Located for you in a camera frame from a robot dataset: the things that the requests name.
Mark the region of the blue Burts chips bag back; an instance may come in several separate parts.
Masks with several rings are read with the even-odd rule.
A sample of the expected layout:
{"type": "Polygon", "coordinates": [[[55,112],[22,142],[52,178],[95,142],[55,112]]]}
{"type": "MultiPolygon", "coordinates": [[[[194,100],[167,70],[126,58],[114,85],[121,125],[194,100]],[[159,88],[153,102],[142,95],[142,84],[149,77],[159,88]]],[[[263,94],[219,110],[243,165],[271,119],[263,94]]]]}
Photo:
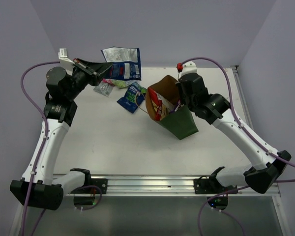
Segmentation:
{"type": "Polygon", "coordinates": [[[113,64],[106,79],[141,80],[141,54],[139,48],[110,47],[101,50],[101,53],[105,62],[113,64]]]}

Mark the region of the silver grey snack packet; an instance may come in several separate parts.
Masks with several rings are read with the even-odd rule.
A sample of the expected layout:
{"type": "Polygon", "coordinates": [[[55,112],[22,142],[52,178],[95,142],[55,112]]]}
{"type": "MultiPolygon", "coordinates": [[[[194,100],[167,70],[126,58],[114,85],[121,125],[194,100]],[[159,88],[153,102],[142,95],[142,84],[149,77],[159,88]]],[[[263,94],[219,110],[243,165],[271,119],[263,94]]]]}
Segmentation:
{"type": "Polygon", "coordinates": [[[93,90],[103,96],[109,96],[113,88],[113,85],[102,81],[99,85],[95,86],[93,90]]]}

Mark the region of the light green snack packet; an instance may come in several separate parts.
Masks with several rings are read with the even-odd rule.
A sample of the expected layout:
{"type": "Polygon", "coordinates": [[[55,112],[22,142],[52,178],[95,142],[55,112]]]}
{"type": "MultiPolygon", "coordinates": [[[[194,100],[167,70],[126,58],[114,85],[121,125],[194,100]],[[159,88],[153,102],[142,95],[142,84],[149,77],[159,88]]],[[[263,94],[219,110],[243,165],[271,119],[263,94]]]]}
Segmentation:
{"type": "Polygon", "coordinates": [[[124,80],[112,80],[112,84],[117,87],[118,89],[124,89],[131,84],[131,81],[124,81],[124,80]]]}

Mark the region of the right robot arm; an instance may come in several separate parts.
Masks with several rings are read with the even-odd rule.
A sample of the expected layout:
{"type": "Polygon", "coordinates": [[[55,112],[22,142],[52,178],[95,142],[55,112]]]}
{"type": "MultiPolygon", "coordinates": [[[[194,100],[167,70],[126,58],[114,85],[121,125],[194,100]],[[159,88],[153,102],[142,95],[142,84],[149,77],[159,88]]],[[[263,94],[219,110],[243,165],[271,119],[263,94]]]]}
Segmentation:
{"type": "Polygon", "coordinates": [[[235,117],[226,98],[217,93],[210,94],[203,78],[196,72],[182,75],[177,87],[182,103],[197,117],[226,135],[250,161],[247,166],[219,167],[207,178],[199,178],[198,184],[214,193],[233,185],[247,185],[264,194],[284,171],[291,159],[290,153],[278,151],[270,145],[266,145],[265,149],[259,147],[257,144],[264,144],[264,140],[235,117]]]}

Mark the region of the blue burts chips bag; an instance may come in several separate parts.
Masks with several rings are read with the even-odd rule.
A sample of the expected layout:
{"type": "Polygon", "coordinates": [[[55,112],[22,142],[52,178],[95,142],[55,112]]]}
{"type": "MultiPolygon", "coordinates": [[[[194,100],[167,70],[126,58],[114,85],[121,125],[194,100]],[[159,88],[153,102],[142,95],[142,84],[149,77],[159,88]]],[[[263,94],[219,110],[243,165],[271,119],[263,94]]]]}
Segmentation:
{"type": "Polygon", "coordinates": [[[135,113],[145,100],[147,89],[133,82],[126,90],[125,95],[117,103],[130,113],[135,113]]]}
{"type": "Polygon", "coordinates": [[[101,50],[101,53],[105,62],[113,64],[106,79],[141,80],[141,54],[139,48],[110,47],[101,50]]]}

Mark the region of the large red white chips bag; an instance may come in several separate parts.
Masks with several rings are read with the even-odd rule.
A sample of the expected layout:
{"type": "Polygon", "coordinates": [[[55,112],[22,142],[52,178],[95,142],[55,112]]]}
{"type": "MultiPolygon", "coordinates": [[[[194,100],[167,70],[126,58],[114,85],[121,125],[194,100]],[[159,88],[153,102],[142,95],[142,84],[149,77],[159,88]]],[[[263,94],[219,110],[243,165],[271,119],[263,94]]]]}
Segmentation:
{"type": "Polygon", "coordinates": [[[156,121],[162,120],[174,109],[174,105],[170,101],[168,101],[165,97],[157,93],[152,88],[148,88],[148,93],[152,102],[152,107],[156,113],[156,121]]]}

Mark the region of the blue Burts chips bag front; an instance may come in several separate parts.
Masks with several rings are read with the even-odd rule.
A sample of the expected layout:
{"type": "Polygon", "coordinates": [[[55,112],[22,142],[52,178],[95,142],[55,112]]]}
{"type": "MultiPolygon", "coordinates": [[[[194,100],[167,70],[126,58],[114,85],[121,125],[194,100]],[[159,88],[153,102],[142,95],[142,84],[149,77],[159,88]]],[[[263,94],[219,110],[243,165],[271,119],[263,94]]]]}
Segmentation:
{"type": "Polygon", "coordinates": [[[145,100],[147,89],[133,82],[126,90],[125,95],[117,103],[130,113],[135,113],[145,100]]]}

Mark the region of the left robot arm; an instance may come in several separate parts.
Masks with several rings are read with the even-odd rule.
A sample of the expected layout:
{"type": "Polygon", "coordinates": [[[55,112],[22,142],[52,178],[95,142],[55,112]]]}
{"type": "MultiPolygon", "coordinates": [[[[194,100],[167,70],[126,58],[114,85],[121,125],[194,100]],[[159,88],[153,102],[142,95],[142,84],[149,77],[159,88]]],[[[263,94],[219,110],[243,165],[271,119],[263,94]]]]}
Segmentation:
{"type": "Polygon", "coordinates": [[[56,210],[63,197],[75,190],[89,192],[93,185],[89,170],[73,168],[53,178],[61,144],[77,111],[75,98],[88,86],[97,86],[109,74],[111,62],[72,61],[72,73],[61,66],[46,74],[47,93],[42,115],[42,130],[33,157],[20,180],[13,180],[10,191],[25,207],[56,210]]]}

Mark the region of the green paper bag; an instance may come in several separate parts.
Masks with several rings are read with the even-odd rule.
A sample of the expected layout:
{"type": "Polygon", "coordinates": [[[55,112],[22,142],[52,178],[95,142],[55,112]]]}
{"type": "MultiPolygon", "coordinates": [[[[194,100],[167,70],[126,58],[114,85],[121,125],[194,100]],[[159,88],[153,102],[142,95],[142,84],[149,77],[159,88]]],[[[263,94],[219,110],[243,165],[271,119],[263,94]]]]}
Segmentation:
{"type": "Polygon", "coordinates": [[[191,112],[182,104],[174,77],[166,75],[150,85],[142,95],[146,107],[144,112],[179,140],[198,132],[191,112]]]}

